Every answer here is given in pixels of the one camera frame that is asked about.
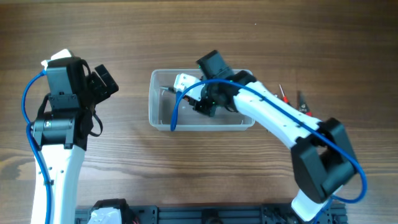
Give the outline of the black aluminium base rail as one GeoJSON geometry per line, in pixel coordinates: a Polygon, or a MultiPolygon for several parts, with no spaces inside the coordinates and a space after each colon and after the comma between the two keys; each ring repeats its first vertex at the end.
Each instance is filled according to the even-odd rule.
{"type": "MultiPolygon", "coordinates": [[[[89,223],[94,209],[103,205],[98,201],[93,208],[76,209],[74,223],[89,223]]],[[[346,205],[333,203],[322,210],[317,222],[299,219],[289,203],[266,203],[245,206],[214,207],[157,207],[155,205],[130,206],[134,221],[122,223],[328,223],[348,224],[346,205]]]]}

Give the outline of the orange black needle-nose pliers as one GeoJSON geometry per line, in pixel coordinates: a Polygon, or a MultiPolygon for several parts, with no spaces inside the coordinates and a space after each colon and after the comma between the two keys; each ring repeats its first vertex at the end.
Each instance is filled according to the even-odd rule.
{"type": "Polygon", "coordinates": [[[175,92],[174,87],[169,87],[169,86],[160,86],[159,87],[161,90],[169,91],[169,92],[175,92]]]}

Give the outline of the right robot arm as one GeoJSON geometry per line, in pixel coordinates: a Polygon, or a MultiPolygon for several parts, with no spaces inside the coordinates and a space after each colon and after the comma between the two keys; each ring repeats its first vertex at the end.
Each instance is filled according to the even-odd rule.
{"type": "Polygon", "coordinates": [[[214,50],[197,60],[203,73],[200,99],[194,109],[213,116],[226,107],[250,117],[289,150],[299,187],[291,207],[301,221],[316,223],[337,192],[356,174],[362,179],[360,195],[342,202],[356,203],[367,191],[365,174],[356,158],[345,127],[335,118],[321,121],[276,98],[245,70],[234,72],[214,50]]]}

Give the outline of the red handled snips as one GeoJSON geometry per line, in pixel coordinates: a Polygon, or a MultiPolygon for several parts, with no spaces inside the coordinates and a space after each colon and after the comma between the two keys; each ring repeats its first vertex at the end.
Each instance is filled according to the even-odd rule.
{"type": "Polygon", "coordinates": [[[298,110],[307,116],[313,116],[301,91],[298,91],[298,110]]]}

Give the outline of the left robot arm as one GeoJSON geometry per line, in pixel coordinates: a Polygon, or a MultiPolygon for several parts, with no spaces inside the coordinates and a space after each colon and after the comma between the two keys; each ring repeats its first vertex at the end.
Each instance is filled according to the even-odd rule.
{"type": "Polygon", "coordinates": [[[49,93],[26,132],[35,157],[31,223],[73,223],[78,179],[88,136],[99,121],[95,107],[119,90],[104,65],[90,70],[80,57],[42,62],[49,93]]]}

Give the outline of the red black screwdriver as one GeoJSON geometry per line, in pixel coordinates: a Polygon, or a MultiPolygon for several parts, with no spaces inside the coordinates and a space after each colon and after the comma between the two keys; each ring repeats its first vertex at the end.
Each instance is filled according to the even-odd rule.
{"type": "Polygon", "coordinates": [[[282,95],[282,101],[283,101],[284,103],[290,105],[290,101],[289,101],[289,99],[287,98],[287,96],[285,95],[285,92],[284,92],[284,90],[283,90],[281,84],[279,84],[279,89],[280,89],[280,93],[281,93],[281,95],[282,95]]]}

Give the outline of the clear plastic container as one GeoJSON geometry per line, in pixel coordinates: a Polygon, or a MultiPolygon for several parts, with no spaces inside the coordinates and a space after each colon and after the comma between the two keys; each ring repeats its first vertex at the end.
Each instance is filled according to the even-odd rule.
{"type": "MultiPolygon", "coordinates": [[[[164,89],[172,87],[178,74],[200,78],[200,69],[158,69],[154,70],[149,87],[149,122],[159,131],[170,131],[172,112],[176,102],[176,94],[164,89]]],[[[186,100],[182,100],[178,108],[176,131],[245,131],[253,126],[252,118],[239,113],[232,113],[218,108],[214,117],[207,117],[192,109],[186,100]]]]}

